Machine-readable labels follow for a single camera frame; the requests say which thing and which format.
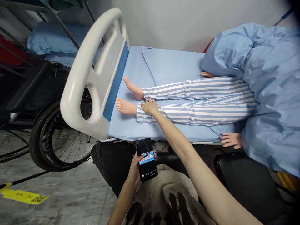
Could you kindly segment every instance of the blue bed frame trim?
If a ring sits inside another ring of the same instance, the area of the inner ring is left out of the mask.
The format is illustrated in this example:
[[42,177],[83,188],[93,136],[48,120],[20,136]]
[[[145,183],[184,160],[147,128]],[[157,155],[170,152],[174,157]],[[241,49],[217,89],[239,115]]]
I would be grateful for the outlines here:
[[122,81],[124,68],[126,65],[127,57],[128,57],[129,49],[127,46],[127,42],[125,42],[123,52],[120,58],[120,62],[116,71],[115,78],[112,82],[112,87],[110,89],[107,102],[104,108],[103,116],[110,122],[113,113],[113,107],[115,105],[116,97],[119,91],[120,83]]

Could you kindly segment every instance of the black pants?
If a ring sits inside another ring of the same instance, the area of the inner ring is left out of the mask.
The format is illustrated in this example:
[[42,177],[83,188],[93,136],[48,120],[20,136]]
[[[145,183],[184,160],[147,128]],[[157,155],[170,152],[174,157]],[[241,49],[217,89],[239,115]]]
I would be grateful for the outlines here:
[[[91,156],[108,185],[118,197],[125,180],[127,179],[133,155],[136,152],[134,145],[123,142],[99,142],[91,150]],[[176,154],[157,154],[156,164],[166,164],[173,170],[188,176],[188,173]]]

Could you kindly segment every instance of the pillow on shelf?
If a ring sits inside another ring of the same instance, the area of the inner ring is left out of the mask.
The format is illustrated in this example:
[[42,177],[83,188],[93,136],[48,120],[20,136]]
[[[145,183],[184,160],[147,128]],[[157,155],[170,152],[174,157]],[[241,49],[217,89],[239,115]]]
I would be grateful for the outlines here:
[[[77,43],[81,45],[90,28],[66,22],[64,24]],[[27,41],[27,47],[38,55],[78,52],[74,43],[57,22],[38,23]]]
[[[102,50],[102,47],[99,46],[99,48],[96,51],[95,57],[93,59],[93,66],[96,65],[99,55],[101,53],[101,50]],[[48,60],[50,62],[57,61],[67,67],[72,67],[76,55],[77,55],[77,53],[54,52],[52,54],[47,54],[44,59]]]

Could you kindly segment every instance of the video on phone screen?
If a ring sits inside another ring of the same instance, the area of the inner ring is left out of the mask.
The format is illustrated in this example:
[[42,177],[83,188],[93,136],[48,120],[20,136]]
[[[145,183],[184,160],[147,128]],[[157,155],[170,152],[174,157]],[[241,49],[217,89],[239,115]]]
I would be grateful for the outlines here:
[[140,165],[155,160],[153,151],[142,153],[142,155],[144,158],[140,161]]

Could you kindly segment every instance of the hospital bed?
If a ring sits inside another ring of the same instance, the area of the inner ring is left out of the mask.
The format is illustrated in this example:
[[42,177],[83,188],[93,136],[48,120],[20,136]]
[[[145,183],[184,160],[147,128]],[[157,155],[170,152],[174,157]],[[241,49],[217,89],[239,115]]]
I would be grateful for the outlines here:
[[[106,42],[95,67],[95,52]],[[140,87],[153,87],[183,80],[199,79],[203,53],[131,46],[121,11],[105,12],[86,35],[71,68],[61,99],[61,113],[68,125],[101,141],[165,140],[157,124],[140,124],[135,117],[123,115],[115,107],[116,97],[138,104],[126,88],[123,76]],[[92,113],[85,120],[80,111],[83,91],[92,98]],[[161,100],[159,105],[191,103],[190,100]],[[194,144],[220,144],[222,133],[241,132],[245,122],[207,126],[176,124]]]

